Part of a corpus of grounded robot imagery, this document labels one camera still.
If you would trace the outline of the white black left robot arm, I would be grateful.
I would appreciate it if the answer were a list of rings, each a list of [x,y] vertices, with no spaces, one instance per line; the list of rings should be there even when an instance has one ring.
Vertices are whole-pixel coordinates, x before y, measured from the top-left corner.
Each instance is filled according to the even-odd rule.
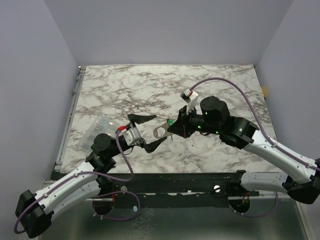
[[[131,166],[128,178],[118,178],[108,174],[116,164],[113,158],[122,155],[127,163],[128,159],[124,152],[135,146],[144,149],[147,153],[154,152],[166,137],[146,143],[137,125],[149,122],[156,117],[155,114],[128,114],[129,123],[117,127],[114,136],[100,133],[94,138],[90,155],[76,169],[46,188],[36,192],[30,190],[23,192],[19,196],[15,210],[17,221],[14,224],[14,233],[17,235],[26,233],[31,239],[38,237],[51,226],[54,209],[67,207],[65,199],[73,193],[77,193],[77,196],[70,200],[71,203],[96,196],[103,198],[110,193],[112,180],[130,182],[134,177]]]

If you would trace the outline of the wire keyring with keys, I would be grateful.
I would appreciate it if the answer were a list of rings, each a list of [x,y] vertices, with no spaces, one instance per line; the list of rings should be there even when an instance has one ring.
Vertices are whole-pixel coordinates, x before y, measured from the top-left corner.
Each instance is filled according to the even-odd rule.
[[[173,134],[171,132],[168,132],[169,124],[165,122],[161,126],[156,127],[153,130],[153,136],[156,139],[164,138],[167,137],[170,139],[170,142],[173,142]]]

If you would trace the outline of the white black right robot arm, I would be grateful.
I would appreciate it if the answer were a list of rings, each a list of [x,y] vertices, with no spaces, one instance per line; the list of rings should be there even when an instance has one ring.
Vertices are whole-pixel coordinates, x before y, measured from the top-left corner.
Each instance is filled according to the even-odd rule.
[[[177,120],[168,132],[189,138],[194,132],[216,134],[228,146],[253,153],[280,169],[279,172],[245,172],[230,182],[229,189],[240,196],[246,191],[271,191],[288,194],[292,199],[313,204],[320,195],[318,162],[304,157],[274,140],[267,140],[262,129],[253,122],[231,116],[224,101],[215,96],[200,102],[201,114],[196,109],[188,112],[186,105],[179,110]]]

